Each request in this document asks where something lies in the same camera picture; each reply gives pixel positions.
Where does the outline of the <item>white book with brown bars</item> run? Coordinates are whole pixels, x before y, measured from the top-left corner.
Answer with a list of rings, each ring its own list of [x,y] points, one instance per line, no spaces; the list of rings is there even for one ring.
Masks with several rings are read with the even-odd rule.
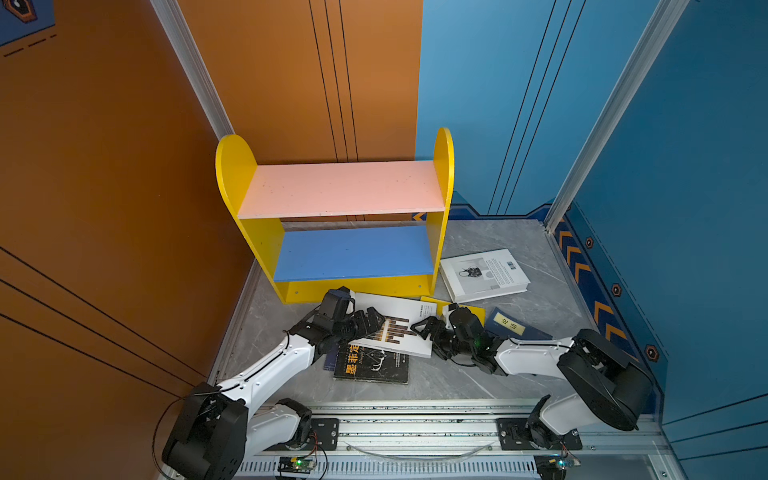
[[[352,345],[376,348],[388,352],[430,358],[432,342],[421,338],[410,327],[431,316],[437,315],[437,305],[411,299],[355,293],[358,310],[376,309],[385,322],[381,329],[364,339],[352,341]]]

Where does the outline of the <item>black book with orange title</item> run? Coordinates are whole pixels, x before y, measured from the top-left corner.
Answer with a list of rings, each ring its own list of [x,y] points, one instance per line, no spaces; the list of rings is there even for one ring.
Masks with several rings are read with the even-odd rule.
[[[409,380],[409,356],[376,348],[345,345],[337,354],[334,378],[405,385]]]

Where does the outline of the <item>yellow cartoon cover book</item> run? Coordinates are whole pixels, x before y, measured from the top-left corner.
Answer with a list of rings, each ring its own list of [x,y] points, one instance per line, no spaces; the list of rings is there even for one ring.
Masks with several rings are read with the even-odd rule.
[[[451,322],[449,320],[450,314],[458,308],[464,306],[463,304],[452,303],[427,296],[422,296],[420,300],[422,302],[435,304],[437,306],[437,316],[444,321],[448,328],[452,328]],[[473,315],[475,315],[481,324],[485,323],[486,311],[484,308],[467,305],[464,307],[467,308]]]

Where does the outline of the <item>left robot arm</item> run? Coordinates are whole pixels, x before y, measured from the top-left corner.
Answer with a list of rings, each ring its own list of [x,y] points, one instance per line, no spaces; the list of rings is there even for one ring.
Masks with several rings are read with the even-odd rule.
[[[372,335],[384,323],[375,308],[357,309],[348,288],[327,291],[263,358],[217,385],[200,383],[178,400],[181,410],[163,449],[151,451],[155,466],[185,479],[231,479],[246,457],[275,445],[313,447],[308,407],[288,398],[267,411],[262,406],[333,347]]]

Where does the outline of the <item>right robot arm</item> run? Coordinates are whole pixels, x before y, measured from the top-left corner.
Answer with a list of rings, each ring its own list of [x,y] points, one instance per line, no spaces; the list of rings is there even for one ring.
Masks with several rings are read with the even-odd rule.
[[[471,310],[458,306],[448,311],[447,320],[430,316],[410,330],[430,341],[439,358],[465,356],[485,374],[567,382],[573,393],[559,399],[543,396],[518,435],[534,449],[563,447],[567,436],[596,423],[633,431],[653,391],[648,371],[595,330],[581,329],[559,340],[502,338],[486,331]]]

